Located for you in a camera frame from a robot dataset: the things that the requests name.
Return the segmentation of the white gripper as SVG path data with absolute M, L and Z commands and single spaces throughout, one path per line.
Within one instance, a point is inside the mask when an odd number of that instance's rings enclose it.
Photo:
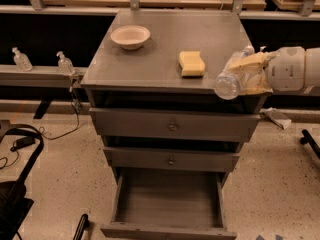
M 305 49 L 282 47 L 276 52 L 258 52 L 228 66 L 229 70 L 262 67 L 269 61 L 266 73 L 244 73 L 240 77 L 241 95 L 256 95 L 277 91 L 298 91 L 304 85 Z

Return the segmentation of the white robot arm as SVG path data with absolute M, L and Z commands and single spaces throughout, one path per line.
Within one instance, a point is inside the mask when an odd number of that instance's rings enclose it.
M 227 67 L 245 78 L 247 91 L 294 92 L 320 86 L 320 48 L 282 47 L 249 55 Z

